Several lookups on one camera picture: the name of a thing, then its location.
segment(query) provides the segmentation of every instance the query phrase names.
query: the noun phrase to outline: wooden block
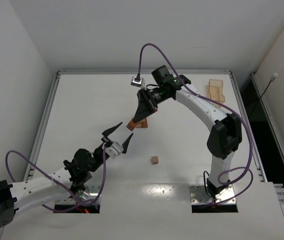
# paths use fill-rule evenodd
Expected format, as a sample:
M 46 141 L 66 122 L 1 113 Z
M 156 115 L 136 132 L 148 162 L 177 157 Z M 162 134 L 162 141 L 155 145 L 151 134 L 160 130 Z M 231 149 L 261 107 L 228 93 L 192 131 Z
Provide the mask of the wooden block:
M 219 103 L 225 102 L 225 97 L 223 95 L 223 80 L 210 79 L 207 85 L 208 97 L 212 100 L 218 101 Z
M 127 128 L 130 130 L 130 131 L 133 131 L 135 128 L 136 128 L 136 126 L 137 125 L 139 125 L 139 123 L 137 122 L 137 123 L 134 123 L 133 122 L 133 119 L 131 120 L 131 121 L 129 121 L 129 123 L 127 124 Z
M 158 156 L 152 156 L 151 158 L 151 163 L 154 164 L 158 164 Z
M 148 127 L 147 125 L 147 119 L 144 119 L 142 122 L 142 128 L 146 129 Z

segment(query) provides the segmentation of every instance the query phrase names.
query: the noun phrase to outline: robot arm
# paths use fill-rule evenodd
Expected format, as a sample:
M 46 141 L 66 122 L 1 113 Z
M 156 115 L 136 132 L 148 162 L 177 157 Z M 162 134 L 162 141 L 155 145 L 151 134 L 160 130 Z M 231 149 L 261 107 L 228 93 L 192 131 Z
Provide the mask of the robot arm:
M 106 159 L 115 159 L 127 152 L 133 134 L 123 144 L 108 138 L 121 124 L 102 133 L 103 144 L 94 152 L 79 149 L 71 162 L 65 160 L 63 162 L 65 167 L 49 174 L 51 179 L 38 177 L 12 184 L 8 184 L 6 180 L 0 181 L 0 228 L 9 224 L 14 217 L 26 210 L 68 198 L 70 193 L 56 184 L 53 179 L 65 185 L 81 199 L 80 195 L 85 190 L 84 183 L 92 178 L 90 172 L 95 172 L 103 164 L 103 146 L 106 146 Z
M 215 197 L 227 187 L 218 182 L 218 176 L 220 173 L 230 170 L 234 151 L 238 149 L 238 145 L 242 141 L 240 120 L 234 114 L 228 114 L 210 102 L 191 94 L 178 79 L 169 73 L 166 66 L 154 70 L 152 76 L 158 87 L 142 88 L 138 91 L 139 105 L 133 122 L 139 122 L 155 113 L 158 104 L 169 98 L 183 104 L 199 117 L 210 131 L 207 147 L 212 153 L 212 165 L 208 179 L 208 192 L 212 197 Z M 183 75 L 180 77 L 191 90 L 199 94 L 189 79 Z M 229 181 L 229 174 L 222 175 L 220 181 L 224 183 Z

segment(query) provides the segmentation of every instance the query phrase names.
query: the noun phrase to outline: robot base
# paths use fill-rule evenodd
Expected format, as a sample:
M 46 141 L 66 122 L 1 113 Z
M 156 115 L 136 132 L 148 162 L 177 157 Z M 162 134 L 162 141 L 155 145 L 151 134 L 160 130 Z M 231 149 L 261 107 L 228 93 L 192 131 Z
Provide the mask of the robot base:
M 229 199 L 234 195 L 234 188 L 232 185 L 229 185 L 228 188 L 222 190 L 216 195 L 216 198 L 213 199 L 206 194 L 203 184 L 192 184 L 190 185 L 192 213 L 238 213 L 235 198 L 221 203 L 220 205 L 204 206 L 206 204 L 218 203 L 225 199 Z

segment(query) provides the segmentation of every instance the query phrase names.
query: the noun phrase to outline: table surface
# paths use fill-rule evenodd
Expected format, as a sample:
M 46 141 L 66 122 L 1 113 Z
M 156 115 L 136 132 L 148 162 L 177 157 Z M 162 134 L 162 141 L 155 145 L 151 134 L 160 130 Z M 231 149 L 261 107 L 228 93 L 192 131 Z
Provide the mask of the table surface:
M 39 152 L 37 165 L 47 173 L 72 160 L 79 148 L 93 151 L 101 133 L 123 122 L 110 138 L 123 142 L 126 124 L 137 108 L 138 88 L 130 86 L 129 74 L 62 75 Z M 151 75 L 144 75 L 147 84 Z M 203 95 L 209 79 L 224 81 L 225 104 L 239 112 L 227 74 L 188 74 Z M 244 166 L 248 140 L 236 151 L 232 167 Z M 107 177 L 100 214 L 52 214 L 36 207 L 4 228 L 2 239 L 170 240 L 170 239 L 264 239 L 284 240 L 284 217 L 273 184 L 260 182 L 254 161 L 253 185 L 237 198 L 238 213 L 192 213 L 189 184 L 202 184 L 210 171 L 206 147 L 209 131 L 186 107 L 170 99 L 148 118 L 148 128 L 134 130 L 128 152 L 107 161 Z M 159 164 L 151 165 L 151 156 Z M 232 172 L 231 179 L 239 172 Z M 90 184 L 99 184 L 102 168 Z M 249 174 L 234 184 L 238 193 Z

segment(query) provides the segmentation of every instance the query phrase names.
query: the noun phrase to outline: purple cable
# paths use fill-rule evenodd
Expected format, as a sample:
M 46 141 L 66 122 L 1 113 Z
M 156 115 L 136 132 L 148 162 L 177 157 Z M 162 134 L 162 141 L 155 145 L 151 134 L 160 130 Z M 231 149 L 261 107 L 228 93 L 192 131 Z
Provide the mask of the purple cable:
M 226 108 L 227 110 L 231 111 L 234 115 L 236 115 L 236 117 L 238 117 L 239 120 L 242 122 L 242 124 L 243 124 L 243 126 L 244 126 L 244 128 L 245 128 L 247 137 L 248 137 L 249 148 L 250 148 L 250 149 L 249 149 L 249 156 L 248 156 L 247 165 L 246 165 L 245 167 L 236 167 L 236 168 L 233 168 L 233 169 L 231 169 L 231 170 L 229 170 L 229 171 L 223 171 L 223 172 L 221 172 L 221 173 L 218 175 L 218 178 L 217 178 L 217 179 L 218 179 L 218 182 L 219 182 L 220 184 L 222 184 L 222 185 L 234 184 L 234 183 L 238 182 L 239 180 L 241 180 L 241 179 L 246 175 L 246 173 L 247 173 L 248 171 L 250 171 L 249 167 L 250 167 L 250 165 L 251 165 L 252 157 L 253 157 L 253 137 L 252 137 L 252 135 L 251 135 L 251 133 L 250 133 L 250 131 L 249 131 L 249 128 L 248 128 L 247 123 L 242 119 L 242 117 L 241 117 L 237 112 L 235 112 L 235 110 L 231 109 L 230 107 L 228 107 L 228 106 L 226 106 L 226 105 L 224 105 L 224 104 L 222 104 L 222 103 L 219 103 L 218 101 L 212 100 L 212 99 L 210 99 L 210 98 L 208 98 L 208 97 L 199 95 L 198 93 L 195 93 L 194 91 L 192 91 L 191 89 L 189 89 L 189 88 L 187 87 L 187 85 L 183 82 L 183 80 L 180 78 L 180 76 L 179 76 L 179 74 L 177 73 L 176 69 L 174 68 L 174 66 L 172 65 L 172 63 L 168 60 L 168 58 L 166 57 L 166 55 L 164 54 L 164 52 L 163 52 L 158 46 L 156 46 L 156 45 L 153 44 L 153 43 L 147 43 L 147 44 L 143 45 L 142 48 L 141 48 L 140 59 L 139 59 L 139 66 L 138 66 L 138 73 L 137 73 L 138 76 L 140 76 L 140 74 L 141 74 L 143 50 L 144 50 L 144 48 L 147 47 L 147 46 L 152 46 L 152 47 L 154 47 L 156 50 L 158 50 L 158 51 L 160 52 L 160 54 L 163 56 L 163 58 L 165 59 L 165 61 L 167 62 L 167 64 L 171 67 L 172 71 L 174 72 L 174 74 L 176 75 L 176 77 L 178 78 L 178 80 L 183 84 L 183 86 L 184 86 L 191 94 L 193 94 L 193 95 L 195 95 L 195 96 L 198 96 L 198 97 L 201 98 L 201 99 L 204 99 L 204 100 L 206 100 L 206 101 L 215 103 L 215 104 L 217 104 L 217 105 L 220 105 L 220 106 Z M 232 180 L 232 181 L 229 181 L 229 182 L 222 182 L 222 181 L 221 181 L 221 176 L 222 176 L 222 175 L 224 175 L 224 174 L 226 174 L 226 173 L 229 173 L 229 172 L 232 172 L 232 171 L 235 171 L 235 170 L 238 170 L 238 169 L 244 169 L 244 171 L 243 171 L 242 174 L 240 174 L 236 179 L 234 179 L 234 180 Z M 243 191 L 241 191 L 240 193 L 236 194 L 234 197 L 239 196 L 240 194 L 242 194 L 244 191 L 246 191 L 246 190 L 250 187 L 250 185 L 251 185 L 252 182 L 253 182 L 253 173 L 252 173 L 251 171 L 250 171 L 250 173 L 251 173 L 251 176 L 252 176 L 252 179 L 251 179 L 250 184 L 248 185 L 248 187 L 246 187 L 246 188 L 245 188 Z
M 54 213 L 67 213 L 75 208 L 78 208 L 80 206 L 90 206 L 90 205 L 93 205 L 97 200 L 98 198 L 101 196 L 102 194 L 102 191 L 103 191 L 103 188 L 104 188 L 104 185 L 105 185 L 105 180 L 106 180 L 106 153 L 105 153 L 105 149 L 106 149 L 106 146 L 103 147 L 103 179 L 102 179 L 102 183 L 101 183 L 101 188 L 100 188 L 100 191 L 98 192 L 97 196 L 95 199 L 89 199 L 89 200 L 86 200 L 86 201 L 81 201 L 78 197 L 76 197 L 74 195 L 74 193 L 72 193 L 72 191 L 70 189 L 68 189 L 67 186 L 65 186 L 64 184 L 60 183 L 59 181 L 51 178 L 47 173 L 45 173 L 42 169 L 40 169 L 39 167 L 37 167 L 34 163 L 32 163 L 26 156 L 24 156 L 23 154 L 21 154 L 20 152 L 18 151 L 15 151 L 15 150 L 10 150 L 6 153 L 5 155 L 5 166 L 6 166 L 6 170 L 7 170 L 7 173 L 8 175 L 10 176 L 11 180 L 13 182 L 16 182 L 16 180 L 14 179 L 10 169 L 9 169 L 9 166 L 8 166 L 8 156 L 10 153 L 14 153 L 14 154 L 17 154 L 19 155 L 22 159 L 24 159 L 27 163 L 29 163 L 32 167 L 34 167 L 36 170 L 38 170 L 41 174 L 43 174 L 46 178 L 50 179 L 50 180 L 53 180 L 57 185 L 61 186 L 62 188 L 64 188 L 66 191 L 68 191 L 70 193 L 70 195 L 73 197 L 74 200 L 76 200 L 78 202 L 77 205 L 73 206 L 73 207 L 70 207 L 68 209 L 65 209 L 65 210 L 55 210 L 55 209 L 52 209 L 46 205 L 42 205 L 43 207 L 45 207 L 46 209 L 54 212 Z

